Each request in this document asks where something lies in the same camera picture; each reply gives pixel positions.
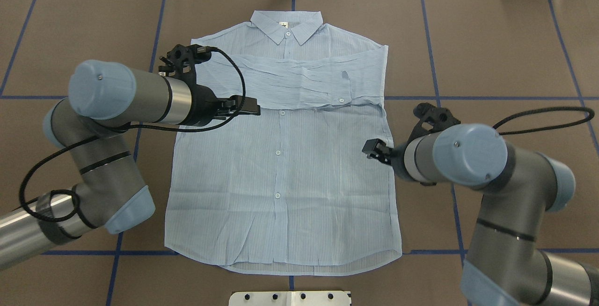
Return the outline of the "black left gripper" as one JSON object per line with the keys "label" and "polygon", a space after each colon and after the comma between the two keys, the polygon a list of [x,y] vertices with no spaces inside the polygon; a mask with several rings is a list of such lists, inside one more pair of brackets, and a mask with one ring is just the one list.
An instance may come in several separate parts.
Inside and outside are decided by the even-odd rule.
{"label": "black left gripper", "polygon": [[260,116],[261,107],[256,102],[246,102],[246,97],[233,95],[218,98],[212,89],[194,85],[190,88],[192,103],[187,114],[187,125],[206,126],[212,120],[226,120],[238,114]]}

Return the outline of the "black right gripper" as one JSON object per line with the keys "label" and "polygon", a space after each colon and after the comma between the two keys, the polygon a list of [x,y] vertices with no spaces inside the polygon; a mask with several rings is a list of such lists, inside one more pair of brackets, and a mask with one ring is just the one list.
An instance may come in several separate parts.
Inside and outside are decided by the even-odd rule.
{"label": "black right gripper", "polygon": [[391,166],[394,174],[405,182],[417,182],[423,186],[434,186],[436,182],[424,182],[417,180],[408,173],[404,163],[406,154],[406,145],[400,145],[398,148],[388,147],[381,139],[369,139],[365,142],[362,152],[367,154],[368,159],[374,159],[384,165]]}

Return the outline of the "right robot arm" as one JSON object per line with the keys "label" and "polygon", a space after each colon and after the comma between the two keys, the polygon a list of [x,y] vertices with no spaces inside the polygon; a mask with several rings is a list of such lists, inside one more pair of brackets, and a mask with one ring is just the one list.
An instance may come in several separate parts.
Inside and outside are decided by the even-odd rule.
{"label": "right robot arm", "polygon": [[460,289],[474,306],[596,306],[598,269],[537,248],[546,212],[573,197],[571,169],[507,142],[484,124],[426,132],[390,148],[367,140],[362,152],[399,178],[452,183],[482,194]]}

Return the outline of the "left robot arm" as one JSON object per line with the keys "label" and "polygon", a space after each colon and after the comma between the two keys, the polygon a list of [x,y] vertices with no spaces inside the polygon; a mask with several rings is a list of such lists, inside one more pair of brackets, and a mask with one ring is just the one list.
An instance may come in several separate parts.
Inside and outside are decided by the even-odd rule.
{"label": "left robot arm", "polygon": [[[210,131],[235,116],[258,116],[257,100],[245,94],[218,98],[197,84],[199,58],[161,57],[157,74],[116,62],[88,59],[75,68],[66,98],[47,113],[43,130],[58,151],[24,176],[19,207],[1,218],[1,269],[104,227],[116,235],[149,219],[155,205],[124,133],[133,129]],[[69,153],[82,181],[28,200],[34,173]]]}

